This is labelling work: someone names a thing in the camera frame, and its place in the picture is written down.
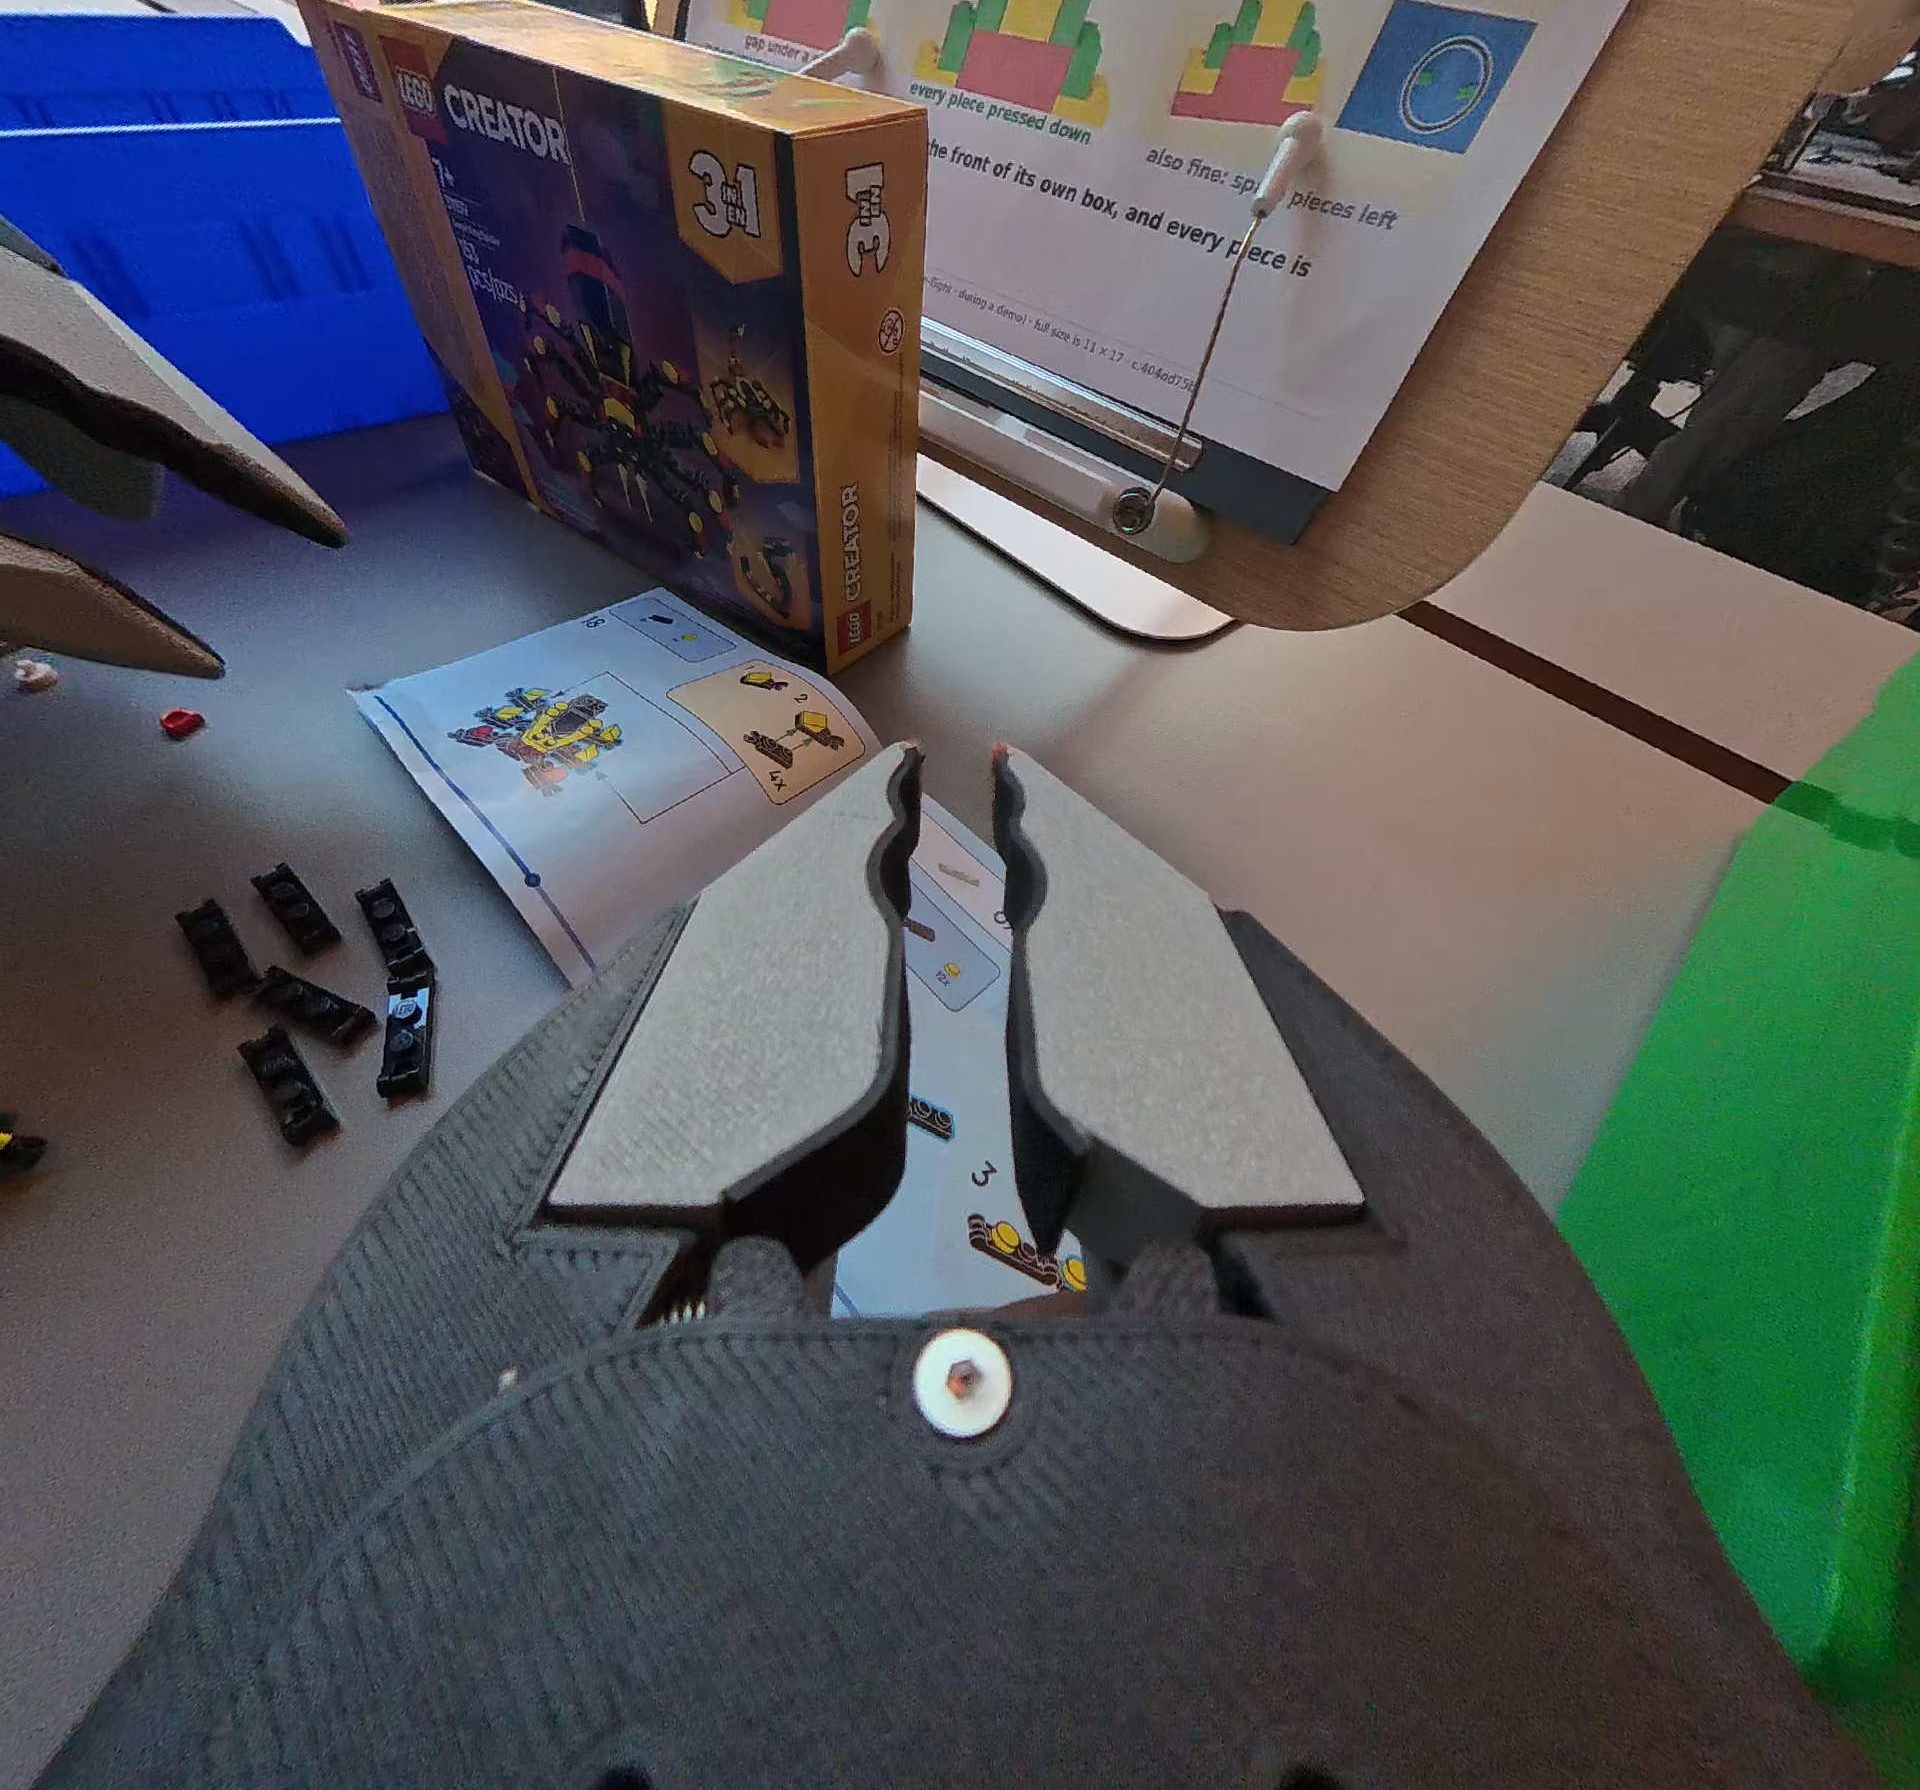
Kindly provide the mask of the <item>printed instruction sheet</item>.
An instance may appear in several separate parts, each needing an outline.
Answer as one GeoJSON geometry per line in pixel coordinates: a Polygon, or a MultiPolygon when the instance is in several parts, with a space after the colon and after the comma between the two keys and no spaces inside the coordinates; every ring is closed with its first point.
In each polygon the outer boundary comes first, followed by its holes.
{"type": "Polygon", "coordinates": [[[1190,433],[1334,490],[1631,0],[684,0],[794,67],[872,27],[925,107],[925,314],[1177,423],[1283,122],[1325,145],[1236,283],[1190,433]]]}

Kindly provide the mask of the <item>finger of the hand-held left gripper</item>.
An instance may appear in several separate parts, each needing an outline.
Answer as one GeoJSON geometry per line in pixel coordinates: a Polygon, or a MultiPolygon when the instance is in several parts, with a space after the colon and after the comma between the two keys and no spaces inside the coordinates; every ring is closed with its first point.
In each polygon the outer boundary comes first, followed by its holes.
{"type": "Polygon", "coordinates": [[[2,439],[53,489],[122,520],[176,474],[276,530],[350,530],[273,450],[10,220],[2,225],[2,439]]]}
{"type": "Polygon", "coordinates": [[[222,679],[226,657],[122,582],[25,537],[2,536],[2,652],[222,679]]]}

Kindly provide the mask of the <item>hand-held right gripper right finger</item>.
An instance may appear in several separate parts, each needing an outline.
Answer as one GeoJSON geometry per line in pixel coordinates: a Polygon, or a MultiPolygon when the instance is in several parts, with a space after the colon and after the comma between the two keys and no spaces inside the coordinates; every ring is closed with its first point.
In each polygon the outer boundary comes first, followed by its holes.
{"type": "Polygon", "coordinates": [[[1029,753],[994,749],[1006,1084],[1031,1240],[1343,1226],[1365,1194],[1214,896],[1029,753]]]}

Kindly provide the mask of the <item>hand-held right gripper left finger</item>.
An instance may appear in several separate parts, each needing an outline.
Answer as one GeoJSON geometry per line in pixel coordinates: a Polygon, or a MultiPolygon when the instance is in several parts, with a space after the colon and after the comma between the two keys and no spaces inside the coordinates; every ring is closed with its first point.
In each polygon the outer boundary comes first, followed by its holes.
{"type": "Polygon", "coordinates": [[[569,1126],[548,1223],[760,1237],[808,1274],[883,1212],[923,766],[885,746],[699,894],[569,1126]]]}

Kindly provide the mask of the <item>green plastic bin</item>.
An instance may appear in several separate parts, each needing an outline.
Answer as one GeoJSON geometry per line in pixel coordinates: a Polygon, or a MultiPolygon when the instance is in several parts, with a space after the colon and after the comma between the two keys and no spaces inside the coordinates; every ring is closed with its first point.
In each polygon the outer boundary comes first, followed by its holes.
{"type": "Polygon", "coordinates": [[[1558,1226],[1788,1658],[1916,1786],[1918,659],[1744,838],[1558,1226]]]}

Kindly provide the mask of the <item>lego set box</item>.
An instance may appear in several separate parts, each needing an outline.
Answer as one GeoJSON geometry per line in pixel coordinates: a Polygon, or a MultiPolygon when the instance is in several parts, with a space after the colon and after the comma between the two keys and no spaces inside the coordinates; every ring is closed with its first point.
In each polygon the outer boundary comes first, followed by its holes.
{"type": "Polygon", "coordinates": [[[925,107],[534,0],[298,0],[474,471],[835,671],[915,616],[925,107]]]}

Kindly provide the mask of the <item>blue plastic bin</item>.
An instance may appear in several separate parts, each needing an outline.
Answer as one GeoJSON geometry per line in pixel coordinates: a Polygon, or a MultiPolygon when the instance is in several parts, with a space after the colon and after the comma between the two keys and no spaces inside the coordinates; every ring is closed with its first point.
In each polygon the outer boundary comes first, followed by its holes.
{"type": "Polygon", "coordinates": [[[2,209],[268,444],[446,410],[286,0],[2,0],[2,209]]]}

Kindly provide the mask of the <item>wooden book stand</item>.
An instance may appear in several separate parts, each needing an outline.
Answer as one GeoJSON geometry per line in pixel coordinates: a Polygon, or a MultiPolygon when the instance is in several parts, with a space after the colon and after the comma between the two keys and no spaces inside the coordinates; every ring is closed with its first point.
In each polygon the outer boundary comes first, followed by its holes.
{"type": "MultiPolygon", "coordinates": [[[[1117,495],[1159,477],[1181,418],[925,314],[925,502],[1166,640],[1232,618],[1337,629],[1423,601],[1505,528],[1869,14],[1872,0],[1628,2],[1339,489],[1189,433],[1153,528],[1117,534],[1117,495]]],[[[684,0],[660,0],[660,27],[688,38],[684,0]]]]}

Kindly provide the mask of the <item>lego instruction booklet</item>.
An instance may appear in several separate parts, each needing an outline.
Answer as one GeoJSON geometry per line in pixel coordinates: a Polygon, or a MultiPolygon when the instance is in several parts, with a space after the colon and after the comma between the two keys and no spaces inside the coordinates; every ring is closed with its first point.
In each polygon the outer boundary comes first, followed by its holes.
{"type": "MultiPolygon", "coordinates": [[[[660,587],[353,702],[573,988],[880,746],[825,679],[660,587]]],[[[1013,1172],[1004,865],[925,796],[908,881],[906,1172],[833,1309],[1079,1305],[1091,1269],[1037,1250],[1013,1172]]]]}

